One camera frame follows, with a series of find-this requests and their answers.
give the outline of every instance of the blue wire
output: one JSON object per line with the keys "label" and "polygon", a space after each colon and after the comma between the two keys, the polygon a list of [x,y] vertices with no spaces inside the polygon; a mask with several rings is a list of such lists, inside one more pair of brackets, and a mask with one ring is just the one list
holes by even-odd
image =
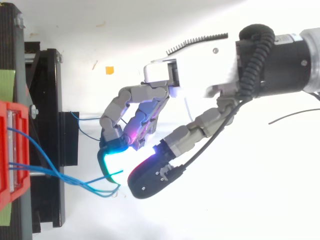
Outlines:
{"label": "blue wire", "polygon": [[83,133],[84,135],[86,135],[88,138],[91,138],[91,139],[93,139],[93,140],[96,140],[96,141],[100,142],[99,139],[96,139],[96,138],[94,138],[94,137],[92,137],[92,136],[89,136],[89,135],[86,134],[84,131],[82,131],[82,129],[81,129],[81,127],[80,127],[80,121],[79,121],[79,120],[78,120],[78,127],[79,127],[80,132],[82,132],[82,133]]}
{"label": "blue wire", "polygon": [[[27,168],[27,169],[30,169],[30,170],[34,170],[34,171],[37,171],[37,172],[38,171],[48,172],[48,175],[57,177],[57,175],[55,175],[55,173],[52,170],[44,168],[44,167],[41,167],[41,166],[31,166],[31,165],[17,163],[17,162],[9,162],[9,164],[10,165],[14,165],[14,166],[20,166],[20,167]],[[108,174],[108,175],[105,175],[105,176],[102,176],[102,177],[99,177],[99,178],[96,178],[96,179],[93,179],[91,181],[87,181],[87,182],[85,182],[85,184],[91,184],[91,183],[100,181],[102,179],[108,179],[108,178],[111,178],[111,176],[117,175],[117,174],[120,174],[120,173],[123,173],[123,170],[117,171],[115,173],[111,173],[111,174]],[[63,173],[61,173],[61,175],[64,176],[64,177],[69,177],[68,175],[65,175]]]}
{"label": "blue wire", "polygon": [[71,115],[72,115],[75,119],[77,119],[77,121],[78,121],[78,127],[79,127],[80,132],[82,132],[82,133],[83,133],[84,135],[86,135],[88,138],[91,138],[91,139],[93,139],[93,140],[96,140],[96,141],[100,142],[99,139],[96,139],[96,138],[94,138],[94,137],[89,136],[88,134],[86,134],[84,131],[82,131],[82,129],[81,129],[81,127],[80,127],[80,120],[81,120],[81,121],[96,120],[96,119],[100,119],[100,117],[99,117],[99,118],[96,117],[96,118],[81,119],[81,118],[78,118],[72,111],[70,111],[70,113],[71,113]]}
{"label": "blue wire", "polygon": [[[44,168],[44,170],[35,170],[35,169],[29,168],[29,167],[10,167],[9,169],[10,170],[20,170],[20,171],[37,171],[37,172],[44,173],[44,174],[47,174],[47,175],[50,175],[50,176],[53,176],[53,177],[57,177],[57,175],[55,175],[53,171],[50,172],[49,169],[47,169],[48,171],[45,168]],[[75,179],[75,178],[67,176],[67,175],[65,175],[65,177],[66,177],[66,179],[64,180],[65,183],[70,184],[70,185],[80,186],[80,187],[88,190],[89,192],[92,192],[92,193],[97,194],[98,196],[104,197],[104,198],[105,197],[109,197],[110,195],[102,195],[102,194],[99,194],[99,192],[100,193],[112,193],[112,194],[114,194],[114,193],[116,193],[118,191],[118,189],[120,187],[120,185],[118,184],[118,186],[114,190],[92,191],[90,186],[88,186],[87,184],[80,184],[78,182],[78,179]]]}
{"label": "blue wire", "polygon": [[[30,136],[28,136],[28,135],[25,134],[24,132],[19,131],[19,130],[17,130],[17,129],[14,129],[14,128],[11,128],[11,127],[8,127],[7,129],[10,130],[10,131],[16,132],[16,133],[18,133],[18,134],[21,134],[22,136],[24,136],[25,138],[27,138],[27,139],[40,151],[40,153],[44,156],[45,160],[48,162],[49,166],[52,168],[53,172],[55,173],[55,176],[58,177],[58,178],[60,178],[60,179],[63,180],[64,182],[67,182],[67,183],[73,182],[73,183],[75,183],[75,185],[79,185],[79,186],[83,187],[84,189],[89,190],[90,192],[92,192],[92,193],[94,193],[94,194],[97,194],[97,195],[99,195],[99,196],[101,196],[101,197],[106,197],[106,196],[105,196],[105,195],[98,194],[97,192],[103,192],[103,193],[107,193],[107,192],[109,193],[109,192],[110,192],[110,191],[103,191],[103,190],[95,189],[95,188],[89,186],[89,185],[88,185],[87,183],[85,183],[85,182],[82,182],[82,181],[80,181],[80,180],[78,180],[78,179],[75,179],[75,178],[73,178],[73,177],[70,177],[70,176],[67,176],[67,175],[64,175],[64,174],[60,173],[60,172],[55,168],[55,166],[53,165],[53,163],[51,162],[51,160],[50,160],[50,158],[47,156],[47,154],[46,154],[46,153],[43,151],[43,149],[36,143],[35,140],[33,140]],[[37,167],[37,166],[29,166],[29,165],[27,165],[27,167],[28,167],[29,169],[39,168],[39,167]],[[113,193],[114,193],[114,191],[117,191],[119,187],[120,187],[120,185],[118,184],[118,187],[117,187],[115,190],[113,190]]]}
{"label": "blue wire", "polygon": [[80,121],[88,121],[88,120],[97,120],[97,119],[100,119],[100,117],[95,117],[95,118],[78,118],[72,111],[70,111],[71,115],[77,119],[77,120],[80,120]]}

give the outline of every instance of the green tape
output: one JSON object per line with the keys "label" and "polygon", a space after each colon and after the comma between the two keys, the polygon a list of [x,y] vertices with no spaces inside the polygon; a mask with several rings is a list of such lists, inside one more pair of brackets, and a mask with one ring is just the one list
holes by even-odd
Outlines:
{"label": "green tape", "polygon": [[0,226],[10,226],[11,202],[0,211]]}
{"label": "green tape", "polygon": [[0,69],[0,101],[12,102],[14,97],[15,70]]}

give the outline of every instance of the red bracket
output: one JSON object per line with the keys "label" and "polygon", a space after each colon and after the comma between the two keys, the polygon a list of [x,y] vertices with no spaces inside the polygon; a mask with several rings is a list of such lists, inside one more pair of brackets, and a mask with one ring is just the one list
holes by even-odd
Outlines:
{"label": "red bracket", "polygon": [[[29,109],[28,107],[14,103],[0,101],[0,211],[8,204],[20,197],[30,188],[29,171],[16,171],[17,184],[13,192],[10,192],[9,178],[9,143],[8,143],[8,111],[15,112],[15,126],[17,129],[29,135]],[[16,162],[29,165],[29,140],[19,133],[15,134]]]}

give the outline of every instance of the black cylindrical housing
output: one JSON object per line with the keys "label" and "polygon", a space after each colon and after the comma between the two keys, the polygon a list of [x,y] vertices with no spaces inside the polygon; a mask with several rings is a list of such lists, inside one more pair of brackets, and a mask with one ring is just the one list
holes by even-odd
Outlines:
{"label": "black cylindrical housing", "polygon": [[[307,43],[304,40],[294,41],[290,35],[282,36],[276,37],[276,43],[255,83],[255,98],[299,92],[309,81],[311,59]],[[252,40],[236,42],[239,77],[254,53],[256,44]]]}

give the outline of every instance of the coiled black cable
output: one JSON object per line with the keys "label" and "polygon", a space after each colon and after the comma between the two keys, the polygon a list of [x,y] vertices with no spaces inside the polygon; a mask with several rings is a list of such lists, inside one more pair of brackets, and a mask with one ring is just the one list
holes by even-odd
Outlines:
{"label": "coiled black cable", "polygon": [[241,100],[251,101],[255,90],[255,84],[265,65],[274,42],[274,31],[262,24],[253,24],[245,27],[239,34],[240,40],[258,41],[255,51],[244,68],[239,80],[239,91],[237,96]]}

